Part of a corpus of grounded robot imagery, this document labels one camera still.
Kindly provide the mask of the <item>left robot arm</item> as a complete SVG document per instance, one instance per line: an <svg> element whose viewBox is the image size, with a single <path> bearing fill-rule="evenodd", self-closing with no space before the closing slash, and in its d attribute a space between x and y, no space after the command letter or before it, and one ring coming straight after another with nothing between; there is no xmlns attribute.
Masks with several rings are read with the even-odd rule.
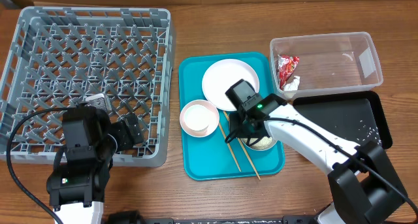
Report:
<svg viewBox="0 0 418 224"><path fill-rule="evenodd" d="M63 114L65 145L46 189L56 223L100 223L115 153L144 142L135 114L112 123L106 110L77 106Z"/></svg>

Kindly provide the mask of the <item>red ketchup packet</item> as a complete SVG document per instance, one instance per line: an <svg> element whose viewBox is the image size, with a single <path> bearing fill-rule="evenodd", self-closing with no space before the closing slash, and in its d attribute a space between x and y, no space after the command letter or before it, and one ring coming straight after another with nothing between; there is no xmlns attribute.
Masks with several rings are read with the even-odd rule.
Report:
<svg viewBox="0 0 418 224"><path fill-rule="evenodd" d="M286 81L291 77L299 64L300 58L297 56L282 55L278 57L278 77L280 89L284 90Z"/></svg>

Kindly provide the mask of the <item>white napkin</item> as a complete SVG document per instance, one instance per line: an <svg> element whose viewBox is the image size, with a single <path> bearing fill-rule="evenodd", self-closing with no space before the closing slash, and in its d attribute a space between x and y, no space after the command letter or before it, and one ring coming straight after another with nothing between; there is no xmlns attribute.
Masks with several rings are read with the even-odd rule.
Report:
<svg viewBox="0 0 418 224"><path fill-rule="evenodd" d="M300 84L300 77L299 76L294 76L293 80L284 85L283 90L284 91L296 91L299 87Z"/></svg>

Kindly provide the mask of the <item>white paper cup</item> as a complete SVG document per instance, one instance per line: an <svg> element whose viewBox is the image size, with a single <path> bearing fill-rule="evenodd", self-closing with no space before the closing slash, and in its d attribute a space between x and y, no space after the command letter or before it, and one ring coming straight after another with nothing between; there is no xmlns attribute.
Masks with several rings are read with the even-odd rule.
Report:
<svg viewBox="0 0 418 224"><path fill-rule="evenodd" d="M208 110L206 107L196 104L185 111L185 124L193 131L203 131L208 126Z"/></svg>

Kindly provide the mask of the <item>pink bowl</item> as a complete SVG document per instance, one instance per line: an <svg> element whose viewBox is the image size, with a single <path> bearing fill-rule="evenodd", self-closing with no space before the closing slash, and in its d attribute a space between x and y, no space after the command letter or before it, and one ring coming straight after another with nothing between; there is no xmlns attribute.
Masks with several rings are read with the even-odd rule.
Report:
<svg viewBox="0 0 418 224"><path fill-rule="evenodd" d="M202 138L212 134L219 124L217 108L206 100L187 103L180 112L180 125L188 135Z"/></svg>

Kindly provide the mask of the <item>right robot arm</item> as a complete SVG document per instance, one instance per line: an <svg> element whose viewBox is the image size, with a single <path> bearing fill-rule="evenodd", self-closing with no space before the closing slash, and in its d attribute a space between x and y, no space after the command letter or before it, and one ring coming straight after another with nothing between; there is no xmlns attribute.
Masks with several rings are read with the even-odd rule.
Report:
<svg viewBox="0 0 418 224"><path fill-rule="evenodd" d="M238 112L230 117L230 142L269 136L292 147L328 177L333 202L316 223L384 223L408 197L385 150L374 141L358 144L316 125L275 94L229 90Z"/></svg>

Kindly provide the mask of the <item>grey bowl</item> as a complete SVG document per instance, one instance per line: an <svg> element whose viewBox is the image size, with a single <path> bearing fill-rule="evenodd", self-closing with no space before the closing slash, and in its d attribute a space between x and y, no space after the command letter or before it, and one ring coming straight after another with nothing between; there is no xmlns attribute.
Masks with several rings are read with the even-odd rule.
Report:
<svg viewBox="0 0 418 224"><path fill-rule="evenodd" d="M247 148L255 151L265 151L273 147L277 140L274 140L271 137L264 136L263 138L240 138L241 143Z"/></svg>

